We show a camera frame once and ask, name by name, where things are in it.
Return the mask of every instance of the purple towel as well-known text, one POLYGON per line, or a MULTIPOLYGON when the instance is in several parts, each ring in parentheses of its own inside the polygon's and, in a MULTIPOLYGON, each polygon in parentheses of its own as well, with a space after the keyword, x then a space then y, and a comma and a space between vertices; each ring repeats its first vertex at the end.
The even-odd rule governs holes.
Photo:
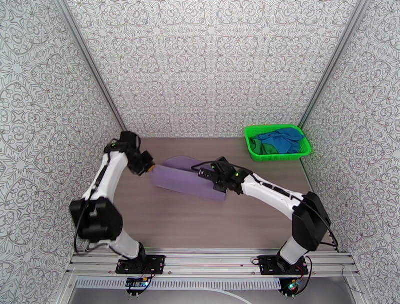
POLYGON ((214 190, 212 181, 198 177, 197 172, 192 171, 192 166, 201 163, 186 156, 170 158, 163 165, 156 165, 151 172, 153 186, 172 191, 194 195, 211 200, 224 201, 226 194, 214 190))

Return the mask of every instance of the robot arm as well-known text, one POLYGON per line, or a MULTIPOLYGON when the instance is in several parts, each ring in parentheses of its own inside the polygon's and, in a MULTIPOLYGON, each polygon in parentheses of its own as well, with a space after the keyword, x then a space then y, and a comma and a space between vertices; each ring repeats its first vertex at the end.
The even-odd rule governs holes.
POLYGON ((198 176, 213 181, 214 189, 223 192, 229 189, 238 195, 254 197, 292 220, 292 236, 276 257, 282 273, 296 268, 307 252, 317 250, 331 221, 315 193, 301 194, 284 189, 244 168, 236 171, 224 157, 207 163, 211 163, 213 171, 201 168, 198 176))
MULTIPOLYGON (((213 181, 216 190, 226 192, 229 189, 239 195, 255 197, 292 220, 292 236, 276 257, 283 273, 295 266, 308 251, 317 249, 331 221, 316 194, 292 192, 249 170, 236 171, 223 157, 211 163, 214 171, 202 168, 198 176, 213 181)), ((140 152, 140 138, 132 132, 122 132, 117 142, 107 145, 94 182, 82 199, 70 204, 77 235, 91 243, 106 244, 128 260, 144 260, 146 254, 143 245, 125 232, 123 218, 113 205, 113 200, 126 167, 133 174, 141 176, 151 171, 154 165, 147 151, 140 152)))
POLYGON ((145 250, 142 244, 125 232, 123 218, 113 201, 126 167, 133 174, 141 176, 151 171, 155 165, 147 151, 140 152, 140 142, 136 134, 122 132, 117 142, 108 144, 93 183, 82 199, 73 201, 69 206, 80 238, 91 243, 108 245, 114 252, 129 260, 139 256, 143 260, 145 250))

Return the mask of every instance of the metal frame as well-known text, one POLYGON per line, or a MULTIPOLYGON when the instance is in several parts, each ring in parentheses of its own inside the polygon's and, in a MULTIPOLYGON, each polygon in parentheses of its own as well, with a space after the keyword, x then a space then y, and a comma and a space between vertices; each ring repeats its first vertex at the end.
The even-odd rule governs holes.
POLYGON ((55 5, 57 6, 57 9, 61 15, 61 18, 63 19, 66 28, 69 30, 69 33, 72 36, 72 40, 74 40, 76 47, 78 48, 79 52, 83 56, 84 61, 87 64, 87 67, 92 74, 94 80, 97 83, 98 88, 100 89, 101 94, 103 95, 105 101, 107 102, 111 112, 114 114, 116 121, 118 122, 120 128, 123 131, 127 131, 128 128, 126 124, 124 123, 124 120, 118 111, 118 108, 113 101, 113 98, 111 97, 111 93, 106 85, 106 82, 104 81, 102 74, 97 67, 95 60, 86 45, 85 39, 79 30, 79 27, 73 17, 73 14, 70 10, 70 7, 67 3, 66 0, 55 0, 54 1, 55 5))
MULTIPOLYGON (((165 267, 162 275, 157 275, 157 282, 183 282, 200 279, 202 282, 215 282, 216 280, 226 283, 240 279, 244 283, 246 290, 257 289, 256 284, 264 283, 265 289, 268 286, 275 286, 279 278, 292 278, 293 275, 265 276, 260 274, 258 266, 252 264, 252 259, 259 255, 276 255, 276 249, 147 249, 150 255, 165 255, 165 267)), ((371 300, 366 288, 361 280, 357 266, 353 257, 349 253, 338 253, 334 249, 321 249, 307 254, 312 259, 313 278, 332 278, 344 277, 351 286, 350 290, 357 304, 369 304, 371 300)), ((132 274, 116 274, 115 269, 119 256, 106 248, 99 248, 88 255, 74 255, 64 275, 61 289, 59 291, 57 303, 69 303, 77 282, 80 279, 93 280, 115 278, 115 281, 128 277, 134 277, 132 274)), ((192 285, 181 284, 187 287, 184 290, 195 289, 192 285)), ((242 285, 235 285, 236 289, 241 289, 242 285)), ((107 284, 100 284, 97 288, 107 289, 107 284)))
POLYGON ((328 83, 328 80, 331 78, 331 75, 339 64, 339 61, 342 58, 344 51, 352 40, 353 33, 359 27, 359 24, 363 19, 371 1, 372 0, 358 0, 357 4, 355 5, 354 11, 343 31, 343 34, 340 37, 339 43, 337 44, 336 49, 333 52, 333 55, 331 56, 325 68, 325 71, 323 72, 322 77, 315 88, 314 94, 312 95, 303 116, 301 117, 300 123, 298 124, 300 129, 303 128, 311 112, 313 111, 316 102, 320 98, 322 92, 325 89, 325 86, 328 83))
POLYGON ((301 169, 303 170, 303 173, 304 173, 305 179, 307 180, 307 184, 308 184, 309 188, 311 189, 312 192, 316 193, 314 190, 313 184, 311 183, 310 176, 307 173, 306 166, 304 166, 304 162, 301 158, 300 158, 300 164, 301 164, 301 169))

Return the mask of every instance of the black mounting plate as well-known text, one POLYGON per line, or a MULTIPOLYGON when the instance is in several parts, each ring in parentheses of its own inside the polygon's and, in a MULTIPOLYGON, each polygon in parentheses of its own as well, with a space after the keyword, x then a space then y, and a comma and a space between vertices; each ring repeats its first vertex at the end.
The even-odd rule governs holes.
POLYGON ((307 268, 306 259, 302 257, 298 260, 298 262, 293 265, 286 273, 284 273, 278 266, 277 256, 276 255, 260 255, 257 257, 258 259, 258 266, 259 270, 261 271, 261 275, 263 276, 287 276, 287 275, 294 275, 294 276, 301 276, 303 270, 303 275, 308 275, 309 270, 307 268))
POLYGON ((165 255, 146 255, 143 271, 143 264, 136 260, 120 259, 116 266, 115 273, 119 275, 162 275, 166 261, 165 255))

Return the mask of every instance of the green cloth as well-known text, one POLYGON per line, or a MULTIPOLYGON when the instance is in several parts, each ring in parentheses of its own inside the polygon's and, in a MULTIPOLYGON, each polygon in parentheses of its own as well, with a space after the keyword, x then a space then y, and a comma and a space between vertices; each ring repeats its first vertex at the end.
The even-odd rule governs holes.
POLYGON ((250 137, 248 140, 250 141, 250 148, 255 154, 279 154, 278 150, 273 145, 261 143, 261 140, 257 139, 256 137, 250 137))

